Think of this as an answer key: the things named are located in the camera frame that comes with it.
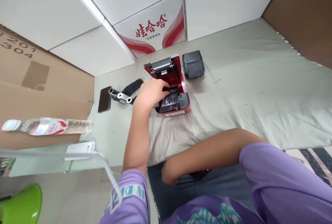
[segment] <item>person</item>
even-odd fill
[[[243,129],[209,137],[147,168],[149,115],[169,94],[160,79],[142,84],[118,181],[122,204],[100,224],[149,223],[146,175],[161,223],[332,223],[332,188],[285,152]],[[207,171],[195,179],[198,171]]]

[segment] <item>power strip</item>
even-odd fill
[[[82,142],[77,144],[69,145],[66,153],[86,153],[91,154],[96,150],[96,142],[95,141],[89,141],[89,142]],[[87,157],[81,157],[81,158],[65,158],[65,161],[72,161],[72,160],[80,160],[80,159],[86,159]]]

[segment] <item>floor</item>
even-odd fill
[[[112,185],[104,169],[0,178],[0,197],[18,194],[26,186],[41,186],[43,201],[38,224],[98,223],[110,198]],[[151,223],[158,223],[150,185]]]

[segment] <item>plastic bottle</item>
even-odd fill
[[[92,131],[93,123],[88,120],[40,117],[26,121],[11,119],[6,121],[3,131],[22,131],[33,136],[82,134]]]

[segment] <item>hand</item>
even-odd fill
[[[171,187],[175,187],[178,181],[175,171],[176,167],[172,165],[172,161],[166,161],[162,169],[162,180]]]
[[[134,106],[151,111],[156,103],[169,95],[168,91],[163,91],[164,87],[170,88],[170,85],[161,79],[152,79],[143,83],[134,101]]]

